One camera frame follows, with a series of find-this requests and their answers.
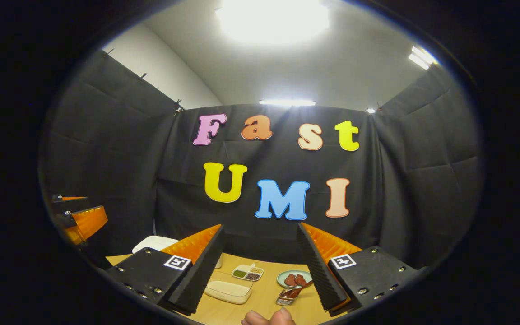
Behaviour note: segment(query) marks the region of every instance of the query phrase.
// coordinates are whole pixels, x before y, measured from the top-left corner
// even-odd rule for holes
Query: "table surface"
[[[115,265],[130,255],[109,256],[107,259],[112,265]],[[217,300],[207,294],[202,294],[198,310],[189,317],[199,323],[208,325],[239,325],[244,315],[250,309],[260,313],[264,318],[270,319],[274,312],[282,308],[282,306],[276,304],[276,298],[283,289],[276,282],[278,274],[292,269],[308,271],[306,264],[271,263],[245,259],[244,257],[226,253],[222,253],[222,256],[222,267],[215,269],[214,272],[231,273],[238,265],[256,263],[256,267],[264,269],[264,274],[260,280],[254,282],[250,298],[242,305]],[[338,316],[330,317],[328,312],[322,309],[314,285],[302,290],[294,303],[285,308],[289,310],[292,318],[299,325],[316,325],[346,314],[341,313]]]

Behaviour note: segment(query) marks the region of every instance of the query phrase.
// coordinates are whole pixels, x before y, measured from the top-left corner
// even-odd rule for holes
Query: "fluorescent light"
[[[419,66],[421,66],[421,68],[427,70],[429,68],[428,64],[426,64],[421,58],[417,57],[416,55],[414,55],[413,53],[411,53],[409,55],[409,59],[412,61],[412,62],[415,62],[416,64],[418,64]]]
[[[328,9],[316,0],[225,0],[216,10],[231,37],[250,43],[301,41],[328,28]]]
[[[259,101],[262,105],[281,105],[281,106],[314,106],[316,102],[306,101],[302,99],[270,99],[268,101]]]
[[[431,65],[435,62],[435,58],[431,54],[428,54],[426,52],[423,52],[416,47],[413,46],[413,53],[417,54],[419,58],[421,58],[423,61],[425,61],[428,65]]]

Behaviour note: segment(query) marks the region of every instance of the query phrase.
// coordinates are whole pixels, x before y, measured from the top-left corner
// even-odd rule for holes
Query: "light blue plate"
[[[290,275],[290,274],[293,274],[293,275],[302,275],[304,277],[304,280],[306,280],[306,282],[310,282],[312,281],[312,277],[310,276],[310,273],[309,272],[306,272],[306,271],[301,271],[299,269],[291,269],[289,271],[284,271],[280,274],[278,274],[278,276],[276,277],[276,282],[278,282],[278,284],[280,284],[281,286],[283,287],[287,287],[286,283],[284,282],[284,280]]]

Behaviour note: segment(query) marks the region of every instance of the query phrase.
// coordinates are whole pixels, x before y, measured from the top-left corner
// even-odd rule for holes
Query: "hand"
[[[240,323],[242,325],[296,325],[293,316],[284,307],[276,311],[270,320],[255,311],[249,311]]]

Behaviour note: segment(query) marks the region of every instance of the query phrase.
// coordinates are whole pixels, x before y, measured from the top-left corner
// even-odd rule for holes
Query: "ceiling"
[[[330,27],[286,45],[230,39],[214,12],[222,0],[184,0],[145,23],[223,105],[309,99],[364,111],[384,104],[425,72],[408,59],[417,44],[390,22],[341,0],[321,3],[329,9]]]

